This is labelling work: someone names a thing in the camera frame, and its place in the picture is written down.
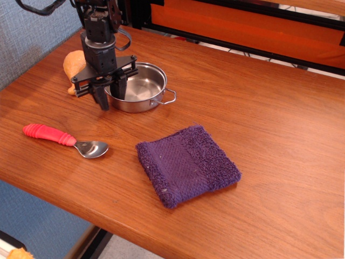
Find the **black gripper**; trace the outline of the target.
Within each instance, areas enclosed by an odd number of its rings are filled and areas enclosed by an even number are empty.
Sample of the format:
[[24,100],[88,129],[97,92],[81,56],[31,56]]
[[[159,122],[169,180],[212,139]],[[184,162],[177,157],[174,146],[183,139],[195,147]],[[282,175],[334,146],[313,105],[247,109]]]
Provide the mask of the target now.
[[112,97],[124,100],[127,80],[137,74],[137,56],[118,58],[115,51],[121,51],[122,48],[116,47],[116,38],[113,35],[105,42],[95,42],[90,40],[87,32],[84,31],[80,39],[86,66],[71,79],[74,86],[73,94],[77,97],[90,94],[103,111],[108,111],[105,88],[110,87]]

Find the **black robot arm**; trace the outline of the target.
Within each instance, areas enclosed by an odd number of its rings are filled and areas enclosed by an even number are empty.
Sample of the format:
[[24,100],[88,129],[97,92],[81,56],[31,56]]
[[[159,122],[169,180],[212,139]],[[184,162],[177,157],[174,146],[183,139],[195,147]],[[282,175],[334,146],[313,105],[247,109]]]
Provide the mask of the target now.
[[80,35],[86,66],[71,78],[75,95],[87,94],[102,110],[109,110],[106,87],[123,99],[129,77],[137,74],[137,57],[116,57],[132,41],[129,33],[120,28],[122,12],[116,1],[74,1],[84,31]]

